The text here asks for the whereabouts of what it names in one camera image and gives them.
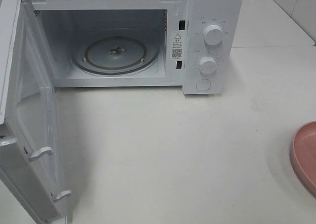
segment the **microwave control panel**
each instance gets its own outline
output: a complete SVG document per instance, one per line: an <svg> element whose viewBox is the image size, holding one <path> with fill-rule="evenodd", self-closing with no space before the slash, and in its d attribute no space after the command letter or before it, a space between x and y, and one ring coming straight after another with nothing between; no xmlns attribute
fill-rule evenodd
<svg viewBox="0 0 316 224"><path fill-rule="evenodd" d="M241 0L193 0L183 74L185 94L220 93Z"/></svg>

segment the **pink plate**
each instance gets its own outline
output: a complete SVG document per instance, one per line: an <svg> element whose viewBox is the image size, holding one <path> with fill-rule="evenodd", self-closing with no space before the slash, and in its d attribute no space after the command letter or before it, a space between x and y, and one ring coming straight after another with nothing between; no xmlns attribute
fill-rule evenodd
<svg viewBox="0 0 316 224"><path fill-rule="evenodd" d="M316 195L316 121L303 125L296 132L291 161L299 179Z"/></svg>

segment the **open microwave door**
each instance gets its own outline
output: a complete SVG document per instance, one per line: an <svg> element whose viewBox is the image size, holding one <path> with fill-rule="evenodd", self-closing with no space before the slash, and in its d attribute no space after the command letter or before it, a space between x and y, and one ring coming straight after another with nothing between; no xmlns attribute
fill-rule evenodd
<svg viewBox="0 0 316 224"><path fill-rule="evenodd" d="M67 223L54 88L30 1L0 8L0 178L38 224Z"/></svg>

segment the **qr code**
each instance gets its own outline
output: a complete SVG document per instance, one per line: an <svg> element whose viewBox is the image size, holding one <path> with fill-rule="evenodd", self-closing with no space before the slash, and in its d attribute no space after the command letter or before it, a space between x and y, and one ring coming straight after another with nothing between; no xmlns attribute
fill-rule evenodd
<svg viewBox="0 0 316 224"><path fill-rule="evenodd" d="M172 50L173 58L181 58L182 57L182 49L173 49Z"/></svg>

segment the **white knob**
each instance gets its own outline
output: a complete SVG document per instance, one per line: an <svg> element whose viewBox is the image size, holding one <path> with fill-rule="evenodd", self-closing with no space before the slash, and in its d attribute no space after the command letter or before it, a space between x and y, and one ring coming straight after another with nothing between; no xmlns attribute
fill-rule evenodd
<svg viewBox="0 0 316 224"><path fill-rule="evenodd" d="M204 75L210 75L217 69L217 63L213 57L204 57L199 61L199 70Z"/></svg>
<svg viewBox="0 0 316 224"><path fill-rule="evenodd" d="M204 29L204 40L208 45L217 45L223 40L223 28L217 23L213 23Z"/></svg>

